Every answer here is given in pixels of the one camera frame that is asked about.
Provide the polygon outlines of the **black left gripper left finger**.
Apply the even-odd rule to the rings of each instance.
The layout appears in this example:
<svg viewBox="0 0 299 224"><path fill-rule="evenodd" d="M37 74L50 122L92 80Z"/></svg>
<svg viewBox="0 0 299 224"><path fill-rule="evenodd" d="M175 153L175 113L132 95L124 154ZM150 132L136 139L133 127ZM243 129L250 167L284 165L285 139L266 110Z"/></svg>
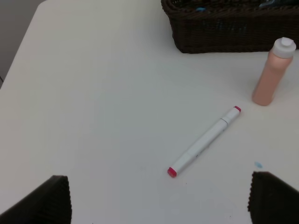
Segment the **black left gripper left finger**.
<svg viewBox="0 0 299 224"><path fill-rule="evenodd" d="M72 205L68 177L53 175L0 215L2 224L70 224Z"/></svg>

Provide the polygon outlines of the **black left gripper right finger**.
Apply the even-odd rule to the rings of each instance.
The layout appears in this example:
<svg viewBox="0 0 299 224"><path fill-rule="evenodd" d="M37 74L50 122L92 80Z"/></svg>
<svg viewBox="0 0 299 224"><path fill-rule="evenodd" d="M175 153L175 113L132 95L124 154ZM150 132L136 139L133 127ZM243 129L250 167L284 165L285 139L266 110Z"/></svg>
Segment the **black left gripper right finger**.
<svg viewBox="0 0 299 224"><path fill-rule="evenodd" d="M254 224L297 224L299 191L270 172L253 172L248 212Z"/></svg>

